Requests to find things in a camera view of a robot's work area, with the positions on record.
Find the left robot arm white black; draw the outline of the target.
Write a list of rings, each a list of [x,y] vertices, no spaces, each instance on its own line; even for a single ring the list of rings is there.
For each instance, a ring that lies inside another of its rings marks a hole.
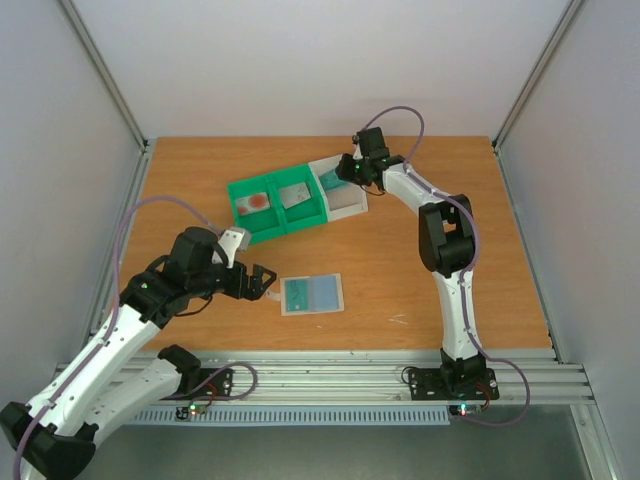
[[[130,279],[105,324],[75,359],[26,403],[1,411],[1,429],[15,451],[16,479],[74,479],[97,447],[136,412],[160,400],[231,400],[232,366],[205,370],[186,349],[162,349],[141,372],[117,387],[113,377],[193,299],[217,294],[261,299],[277,275],[237,260],[248,231],[214,233],[189,227],[169,254]]]

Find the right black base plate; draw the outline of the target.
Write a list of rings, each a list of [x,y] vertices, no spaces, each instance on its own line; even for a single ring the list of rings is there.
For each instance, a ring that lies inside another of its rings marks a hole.
[[[479,380],[458,387],[455,392],[447,389],[438,368],[407,366],[401,371],[400,377],[408,386],[414,401],[493,401],[500,398],[496,375],[492,369],[482,374]]]

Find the right controller board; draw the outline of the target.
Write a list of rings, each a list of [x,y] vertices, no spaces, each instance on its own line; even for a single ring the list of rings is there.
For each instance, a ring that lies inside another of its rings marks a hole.
[[[450,405],[449,413],[457,417],[469,417],[477,415],[485,410],[483,405],[462,403],[458,405]]]

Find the teal card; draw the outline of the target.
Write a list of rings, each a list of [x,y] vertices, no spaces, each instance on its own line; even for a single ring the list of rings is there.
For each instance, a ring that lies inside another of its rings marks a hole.
[[[321,187],[325,191],[336,190],[348,185],[347,182],[341,180],[334,169],[328,170],[319,176]]]
[[[340,189],[348,186],[349,186],[349,183],[343,182],[339,178],[332,178],[332,179],[326,180],[323,183],[323,188],[326,191],[332,191],[332,190],[336,190],[336,189]]]
[[[309,309],[309,286],[307,279],[284,281],[284,305],[287,313],[302,313]]]

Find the right aluminium corner post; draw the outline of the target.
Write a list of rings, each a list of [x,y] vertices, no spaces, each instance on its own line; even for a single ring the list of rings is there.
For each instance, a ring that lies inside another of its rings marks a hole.
[[[563,7],[563,10],[545,41],[542,50],[536,57],[536,60],[534,61],[533,66],[520,88],[513,104],[511,105],[504,121],[501,123],[501,126],[491,142],[496,156],[499,155],[502,146],[523,114],[526,106],[532,99],[538,85],[544,78],[544,75],[551,66],[552,61],[586,4],[586,0],[570,0]]]

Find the left green bin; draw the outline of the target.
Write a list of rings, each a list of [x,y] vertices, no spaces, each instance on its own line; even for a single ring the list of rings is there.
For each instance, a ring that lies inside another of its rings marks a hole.
[[[252,245],[283,236],[284,213],[269,175],[227,184],[234,224],[251,235]]]

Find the middle green bin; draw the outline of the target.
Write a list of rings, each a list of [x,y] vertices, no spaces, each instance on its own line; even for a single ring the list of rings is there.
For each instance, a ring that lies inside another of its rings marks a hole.
[[[320,189],[308,164],[272,171],[268,174],[272,179],[276,199],[280,201],[278,190],[282,187],[305,182],[312,198],[291,209],[283,209],[284,227],[287,234],[316,227],[328,222],[327,213],[320,195]]]

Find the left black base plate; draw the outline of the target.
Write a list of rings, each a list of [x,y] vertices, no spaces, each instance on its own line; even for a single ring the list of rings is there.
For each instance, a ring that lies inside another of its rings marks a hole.
[[[183,375],[177,390],[164,400],[209,400],[213,395],[231,396],[234,370],[225,368],[214,376],[214,368],[202,368],[197,373]]]

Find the white card magnetic stripe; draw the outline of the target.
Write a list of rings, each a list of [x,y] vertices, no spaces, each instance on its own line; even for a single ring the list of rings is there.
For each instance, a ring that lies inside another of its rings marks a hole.
[[[279,199],[284,209],[291,209],[312,198],[312,196],[310,198],[304,198],[303,200],[296,198],[293,191],[293,187],[296,184],[288,185],[278,190]]]

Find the aluminium corner post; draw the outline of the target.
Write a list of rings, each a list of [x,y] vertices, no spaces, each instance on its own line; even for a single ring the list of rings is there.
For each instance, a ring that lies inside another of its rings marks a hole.
[[[520,88],[513,104],[511,105],[504,121],[501,123],[501,126],[491,142],[496,156],[499,155],[502,146],[523,114],[526,106],[532,99],[538,85],[544,78],[544,75],[551,66],[552,61],[586,4],[586,0],[570,0],[563,7],[563,10],[545,41],[542,50],[536,57],[536,60],[534,61],[533,66]]]
[[[141,152],[145,152],[149,141],[135,119],[75,2],[72,0],[56,0],[55,3],[68,22],[73,34],[95,70],[99,80],[105,87],[137,147]]]

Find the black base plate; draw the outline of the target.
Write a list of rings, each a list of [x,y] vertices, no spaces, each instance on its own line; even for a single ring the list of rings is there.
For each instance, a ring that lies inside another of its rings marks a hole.
[[[234,370],[225,368],[214,376],[214,368],[202,368],[197,373],[183,375],[177,390],[164,400],[209,400],[213,395],[231,396]]]
[[[492,369],[482,374],[479,380],[458,387],[455,392],[447,389],[438,368],[407,366],[401,371],[400,377],[408,386],[414,401],[493,401],[500,398],[496,375]]]

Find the white bin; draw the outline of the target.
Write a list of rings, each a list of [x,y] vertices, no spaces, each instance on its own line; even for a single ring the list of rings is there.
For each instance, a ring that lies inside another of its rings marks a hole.
[[[320,189],[328,222],[338,221],[368,211],[366,193],[359,186],[349,183],[348,187],[332,191],[325,191],[321,187],[319,176],[328,170],[336,170],[341,156],[339,154],[308,163]]]

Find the left aluminium corner post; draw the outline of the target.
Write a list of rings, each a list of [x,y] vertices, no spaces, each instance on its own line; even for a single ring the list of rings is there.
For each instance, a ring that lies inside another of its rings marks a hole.
[[[149,141],[135,119],[75,2],[72,0],[56,0],[55,3],[68,22],[73,34],[95,70],[99,80],[105,87],[137,147],[141,152],[145,152]]]

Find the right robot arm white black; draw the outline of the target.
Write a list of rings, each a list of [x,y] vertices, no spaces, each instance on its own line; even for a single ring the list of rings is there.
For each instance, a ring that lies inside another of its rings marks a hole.
[[[402,156],[392,155],[379,127],[358,131],[352,142],[355,151],[341,157],[338,178],[376,186],[417,215],[419,256],[436,282],[444,328],[436,387],[450,399],[459,398],[486,372],[472,300],[477,227],[470,202],[435,187]]]

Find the beige card holder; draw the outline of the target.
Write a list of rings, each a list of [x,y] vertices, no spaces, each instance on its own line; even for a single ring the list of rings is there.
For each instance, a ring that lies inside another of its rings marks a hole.
[[[287,313],[285,311],[284,281],[286,279],[308,280],[309,309],[306,312]],[[336,313],[345,309],[342,278],[339,273],[281,278],[279,280],[279,290],[275,291],[273,288],[269,288],[266,296],[280,304],[282,316]]]

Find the grey card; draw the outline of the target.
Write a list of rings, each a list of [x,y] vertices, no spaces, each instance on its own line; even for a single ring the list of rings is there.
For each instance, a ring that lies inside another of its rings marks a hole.
[[[311,192],[308,185],[305,182],[298,183],[293,187],[294,195],[296,198],[303,200],[304,198],[310,198]]]

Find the left controller board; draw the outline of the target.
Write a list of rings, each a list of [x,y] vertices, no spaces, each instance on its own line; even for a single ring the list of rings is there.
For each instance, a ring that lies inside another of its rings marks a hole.
[[[175,409],[175,419],[178,421],[186,421],[204,415],[208,410],[206,405],[190,404],[189,406],[177,407]]]

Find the controller board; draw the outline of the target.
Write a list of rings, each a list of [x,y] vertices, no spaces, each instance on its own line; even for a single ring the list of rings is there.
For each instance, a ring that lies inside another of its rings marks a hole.
[[[462,403],[458,405],[450,405],[449,413],[457,417],[469,417],[477,415],[485,410],[483,405]]]
[[[204,415],[208,410],[206,405],[190,404],[189,406],[177,407],[175,409],[175,419],[178,421],[186,421]]]

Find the aluminium rail frame front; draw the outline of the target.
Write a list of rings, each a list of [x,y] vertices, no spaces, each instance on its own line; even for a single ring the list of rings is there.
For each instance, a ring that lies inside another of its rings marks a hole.
[[[196,351],[202,366],[233,362],[253,366],[258,375],[248,404],[338,405],[407,404],[401,379],[407,366],[437,367],[436,350]],[[515,363],[525,374],[533,405],[593,405],[584,367],[562,363],[551,349],[492,350],[494,358]]]

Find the green bin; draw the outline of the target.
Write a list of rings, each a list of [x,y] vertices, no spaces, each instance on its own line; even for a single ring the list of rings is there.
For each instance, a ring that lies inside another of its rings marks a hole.
[[[268,174],[272,179],[276,199],[280,201],[278,190],[282,187],[305,182],[312,198],[291,209],[283,209],[284,227],[287,234],[316,227],[328,222],[327,213],[320,195],[320,189],[308,164],[272,171]]]
[[[269,175],[227,184],[234,224],[251,235],[252,245],[283,236],[284,213]]]

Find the card with red circle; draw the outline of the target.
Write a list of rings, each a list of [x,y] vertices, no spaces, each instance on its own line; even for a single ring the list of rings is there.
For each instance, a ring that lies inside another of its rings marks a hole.
[[[239,216],[259,213],[271,208],[271,202],[266,192],[257,192],[239,197],[234,201],[234,204]]]

